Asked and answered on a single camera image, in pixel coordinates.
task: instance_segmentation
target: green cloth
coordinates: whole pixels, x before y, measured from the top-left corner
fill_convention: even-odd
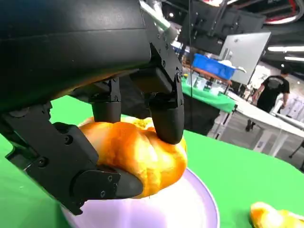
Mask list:
[[[62,97],[52,104],[52,122],[78,124],[92,116],[90,105],[71,97]],[[184,136],[188,167],[212,192],[221,228],[250,228],[250,205],[257,201],[304,215],[304,175],[295,167],[188,131]],[[69,228],[58,204],[4,158],[11,145],[3,137],[0,149],[0,226]]]
[[[182,91],[184,94],[191,96],[191,86],[186,83],[185,80],[182,81]],[[226,113],[231,113],[235,106],[235,101],[232,100],[230,97],[219,94],[215,96],[209,93],[208,90],[199,90],[197,88],[193,88],[192,90],[193,98],[205,102],[215,108],[218,108]]]

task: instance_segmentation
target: man in black shirt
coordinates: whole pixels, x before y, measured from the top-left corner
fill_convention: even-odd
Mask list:
[[[262,85],[252,97],[255,101],[259,93],[262,92],[256,104],[259,109],[269,113],[275,106],[277,96],[279,96],[280,93],[283,93],[282,108],[286,107],[289,97],[289,82],[285,78],[290,73],[291,69],[284,68],[281,71],[281,75],[270,76],[262,83]],[[253,128],[254,124],[255,123],[252,123],[250,120],[248,120],[246,131],[249,132]]]

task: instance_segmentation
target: blue container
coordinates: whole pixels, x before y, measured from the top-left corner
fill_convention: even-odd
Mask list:
[[[220,78],[230,80],[235,72],[235,69],[224,64],[219,63],[218,61],[202,56],[200,54],[194,55],[193,67],[205,70],[209,73],[212,73]]]

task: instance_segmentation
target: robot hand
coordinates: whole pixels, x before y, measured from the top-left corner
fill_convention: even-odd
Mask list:
[[[75,215],[87,200],[139,195],[136,177],[96,165],[77,126],[49,121],[50,101],[85,96],[95,121],[114,123],[118,77],[130,76],[149,98],[157,135],[179,142],[182,67],[166,36],[138,0],[26,2],[0,3],[0,133],[14,146],[7,159]]]

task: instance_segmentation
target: black shorts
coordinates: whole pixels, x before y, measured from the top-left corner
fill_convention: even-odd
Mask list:
[[[269,105],[269,104],[266,104],[264,102],[259,102],[257,101],[257,107],[267,113],[269,113],[271,111],[271,109],[274,107],[274,105]]]

